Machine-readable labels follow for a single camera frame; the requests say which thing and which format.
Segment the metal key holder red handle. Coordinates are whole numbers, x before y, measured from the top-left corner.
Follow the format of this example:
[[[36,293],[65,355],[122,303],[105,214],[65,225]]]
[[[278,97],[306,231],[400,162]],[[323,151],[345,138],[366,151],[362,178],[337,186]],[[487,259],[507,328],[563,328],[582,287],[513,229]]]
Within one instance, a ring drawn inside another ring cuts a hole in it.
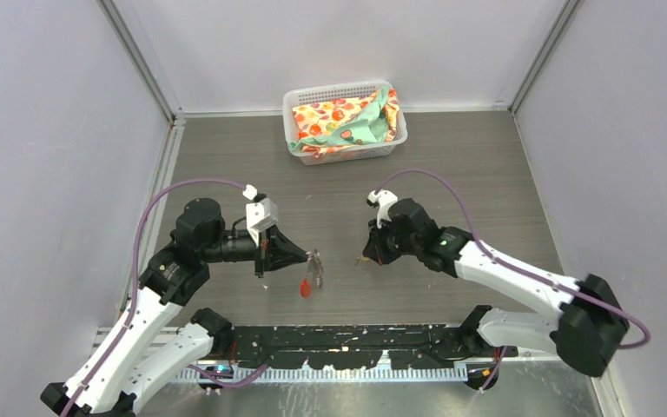
[[[323,289],[324,268],[320,251],[313,249],[307,252],[307,271],[300,283],[300,296],[309,298],[314,291]]]

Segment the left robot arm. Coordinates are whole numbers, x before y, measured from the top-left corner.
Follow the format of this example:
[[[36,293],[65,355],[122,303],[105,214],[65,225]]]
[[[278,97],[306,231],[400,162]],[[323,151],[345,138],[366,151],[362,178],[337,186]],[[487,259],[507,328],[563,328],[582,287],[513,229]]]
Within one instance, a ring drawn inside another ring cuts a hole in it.
[[[251,261],[254,275],[304,263],[306,250],[276,225],[277,207],[265,196],[246,206],[244,230],[226,229],[221,205],[194,199],[176,219],[171,241],[153,255],[119,322],[88,361],[65,382],[41,392],[59,416],[136,416],[162,387],[203,356],[224,358],[234,342],[231,322],[198,310],[170,342],[149,354],[152,341],[209,279],[212,263]]]

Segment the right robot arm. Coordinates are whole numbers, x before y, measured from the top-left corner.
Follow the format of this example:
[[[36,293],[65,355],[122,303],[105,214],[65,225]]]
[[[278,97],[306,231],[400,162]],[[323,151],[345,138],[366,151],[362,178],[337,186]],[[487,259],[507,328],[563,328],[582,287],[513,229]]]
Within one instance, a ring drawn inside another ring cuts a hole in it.
[[[528,307],[527,313],[479,307],[461,333],[462,348],[483,356],[515,346],[557,355],[575,371],[600,377],[619,350],[630,323],[609,283],[597,276],[555,275],[519,261],[457,227],[440,227],[411,198],[387,191],[367,196],[377,210],[368,223],[364,257],[387,265],[410,255],[426,268],[476,282]]]

